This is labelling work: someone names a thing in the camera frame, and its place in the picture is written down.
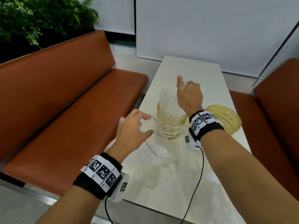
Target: seat cushion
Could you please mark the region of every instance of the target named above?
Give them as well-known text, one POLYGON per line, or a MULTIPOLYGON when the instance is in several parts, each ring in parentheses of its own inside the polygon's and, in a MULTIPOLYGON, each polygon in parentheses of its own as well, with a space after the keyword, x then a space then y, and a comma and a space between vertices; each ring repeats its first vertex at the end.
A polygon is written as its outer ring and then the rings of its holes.
POLYGON ((254 93, 299 173, 299 60, 287 60, 254 93))
POLYGON ((20 151, 4 171, 23 182, 63 195, 80 169, 115 138, 148 77, 114 69, 20 151))
POLYGON ((0 65, 0 160, 115 65, 103 31, 0 65))
POLYGON ((230 91, 252 154, 299 200, 299 177, 267 122, 262 110, 250 94, 230 91))

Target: transparent yellow jar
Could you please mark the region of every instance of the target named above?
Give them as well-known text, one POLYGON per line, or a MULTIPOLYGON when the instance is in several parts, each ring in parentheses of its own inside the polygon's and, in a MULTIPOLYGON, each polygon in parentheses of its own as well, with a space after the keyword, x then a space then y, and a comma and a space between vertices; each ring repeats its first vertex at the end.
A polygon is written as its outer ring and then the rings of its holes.
POLYGON ((167 139, 176 139, 179 133, 182 131, 183 125, 186 122, 188 116, 186 114, 181 116, 170 116, 160 107, 160 103, 157 105, 157 116, 156 120, 162 133, 167 139))
POLYGON ((225 106, 211 105, 206 108, 206 111, 213 113, 221 121, 221 125, 229 135, 233 135, 242 126, 238 114, 225 106))

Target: foliage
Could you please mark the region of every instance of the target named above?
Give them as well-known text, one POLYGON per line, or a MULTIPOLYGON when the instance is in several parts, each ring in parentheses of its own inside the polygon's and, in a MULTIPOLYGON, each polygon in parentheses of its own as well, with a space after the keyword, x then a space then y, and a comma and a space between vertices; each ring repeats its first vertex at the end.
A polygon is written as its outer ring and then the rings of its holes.
POLYGON ((0 37, 13 41, 23 36, 37 45, 43 28, 53 29, 62 35, 67 28, 93 28, 99 15, 91 8, 94 0, 0 0, 0 37))

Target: forearm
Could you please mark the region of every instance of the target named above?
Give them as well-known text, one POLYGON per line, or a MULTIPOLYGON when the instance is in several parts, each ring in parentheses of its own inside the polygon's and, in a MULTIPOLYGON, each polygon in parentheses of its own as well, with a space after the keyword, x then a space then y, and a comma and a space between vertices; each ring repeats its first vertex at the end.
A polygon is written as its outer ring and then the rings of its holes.
POLYGON ((298 221, 299 202, 225 131, 205 134, 201 145, 223 188, 248 224, 298 221))
POLYGON ((36 224, 90 224, 101 200, 73 185, 36 224))

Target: black planter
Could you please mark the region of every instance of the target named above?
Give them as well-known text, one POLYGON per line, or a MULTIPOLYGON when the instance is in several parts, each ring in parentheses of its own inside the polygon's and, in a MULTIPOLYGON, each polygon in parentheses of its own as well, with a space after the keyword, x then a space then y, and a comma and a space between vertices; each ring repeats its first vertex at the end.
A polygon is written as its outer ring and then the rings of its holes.
POLYGON ((13 40, 17 41, 15 43, 0 41, 0 64, 18 58, 20 56, 36 52, 40 49, 59 44, 72 38, 79 37, 92 31, 95 31, 95 29, 82 28, 75 30, 73 28, 67 28, 67 35, 63 36, 62 34, 55 32, 54 30, 42 29, 41 33, 43 35, 40 35, 38 39, 39 47, 37 47, 36 45, 30 45, 24 38, 14 38, 13 40))

